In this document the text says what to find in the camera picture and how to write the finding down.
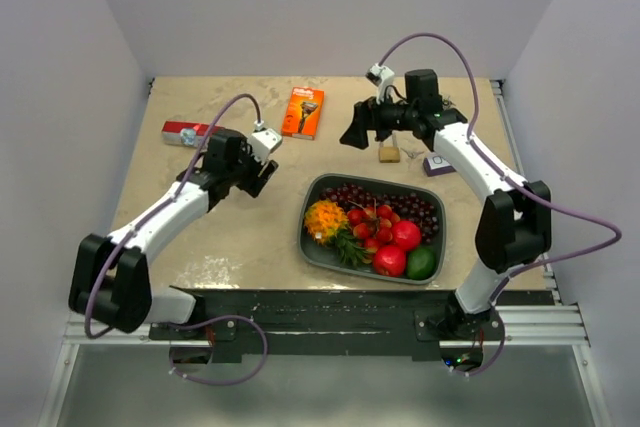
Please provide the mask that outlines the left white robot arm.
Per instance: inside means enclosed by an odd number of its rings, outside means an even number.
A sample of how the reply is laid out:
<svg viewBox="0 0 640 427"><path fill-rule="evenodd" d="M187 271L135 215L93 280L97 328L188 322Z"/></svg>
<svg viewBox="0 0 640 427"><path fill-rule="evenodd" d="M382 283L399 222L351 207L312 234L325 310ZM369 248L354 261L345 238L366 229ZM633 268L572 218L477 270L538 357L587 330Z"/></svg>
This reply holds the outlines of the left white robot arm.
<svg viewBox="0 0 640 427"><path fill-rule="evenodd" d="M215 131L194 164L151 207L106 236L90 234L80 242L69 308L108 330L132 333L145 323L171 324L185 339L200 337L207 315L196 308L195 296L175 287L153 291L151 264L232 188L257 197L278 168L270 156L281 144L281 135L270 128L248 136Z"/></svg>

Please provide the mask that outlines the brass padlock with key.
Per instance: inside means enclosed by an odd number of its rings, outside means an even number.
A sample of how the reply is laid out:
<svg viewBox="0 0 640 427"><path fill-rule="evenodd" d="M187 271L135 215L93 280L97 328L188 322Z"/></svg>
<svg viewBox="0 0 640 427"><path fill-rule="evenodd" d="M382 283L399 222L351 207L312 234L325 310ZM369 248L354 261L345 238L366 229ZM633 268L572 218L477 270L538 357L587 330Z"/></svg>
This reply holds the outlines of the brass padlock with key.
<svg viewBox="0 0 640 427"><path fill-rule="evenodd" d="M423 150L401 146L395 133L378 143L378 161L381 164L399 164L403 158L416 160L423 154Z"/></svg>

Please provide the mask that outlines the black key bunch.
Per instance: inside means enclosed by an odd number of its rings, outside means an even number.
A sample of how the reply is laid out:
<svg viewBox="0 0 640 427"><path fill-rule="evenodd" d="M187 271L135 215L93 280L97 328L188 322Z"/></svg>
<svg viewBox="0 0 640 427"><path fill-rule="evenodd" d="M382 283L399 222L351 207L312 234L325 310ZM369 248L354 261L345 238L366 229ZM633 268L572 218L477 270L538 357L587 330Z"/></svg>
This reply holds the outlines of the black key bunch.
<svg viewBox="0 0 640 427"><path fill-rule="evenodd" d="M451 99L449 95L443 95L441 97L441 105L444 110L454 108L456 106L455 102Z"/></svg>

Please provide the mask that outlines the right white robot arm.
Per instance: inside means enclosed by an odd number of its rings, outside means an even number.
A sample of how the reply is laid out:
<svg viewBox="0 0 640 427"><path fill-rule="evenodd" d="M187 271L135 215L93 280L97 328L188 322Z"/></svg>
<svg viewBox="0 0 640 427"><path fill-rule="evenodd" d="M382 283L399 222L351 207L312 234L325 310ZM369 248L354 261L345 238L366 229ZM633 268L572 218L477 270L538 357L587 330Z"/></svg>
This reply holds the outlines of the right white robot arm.
<svg viewBox="0 0 640 427"><path fill-rule="evenodd" d="M365 149L369 133L382 141L396 131L408 131L442 156L482 204L474 239L478 259L450 295L439 325L456 339L469 339L488 320L509 276L549 251L551 212L545 204L550 189L509 169L478 139L462 113L444 107L433 70L407 72L405 96L398 101L389 93L391 69L375 64L366 77L377 93L355 104L341 144Z"/></svg>

